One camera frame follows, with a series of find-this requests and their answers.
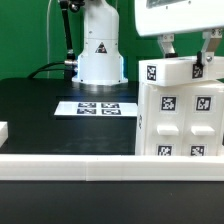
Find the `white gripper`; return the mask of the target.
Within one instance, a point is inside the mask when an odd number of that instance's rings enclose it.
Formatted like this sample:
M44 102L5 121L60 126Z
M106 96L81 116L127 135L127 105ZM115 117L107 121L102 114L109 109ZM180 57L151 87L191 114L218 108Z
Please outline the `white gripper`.
M197 63L204 67L214 61L224 28L224 0L134 0L134 9L138 34L159 35L157 42L165 58L176 56L172 33L210 29L202 34L204 44Z

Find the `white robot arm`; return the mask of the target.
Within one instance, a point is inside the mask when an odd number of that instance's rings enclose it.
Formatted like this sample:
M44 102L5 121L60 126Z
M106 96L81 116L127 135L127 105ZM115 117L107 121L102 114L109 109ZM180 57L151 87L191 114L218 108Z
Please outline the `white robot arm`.
M139 62L139 79L174 86L224 78L224 56L215 51L224 30L224 0L134 0L140 36L156 36L162 59ZM78 56L76 82L116 85L124 82L118 52L119 15L105 0L85 0L84 49ZM178 57L172 46L179 33L201 31L205 43L196 56Z

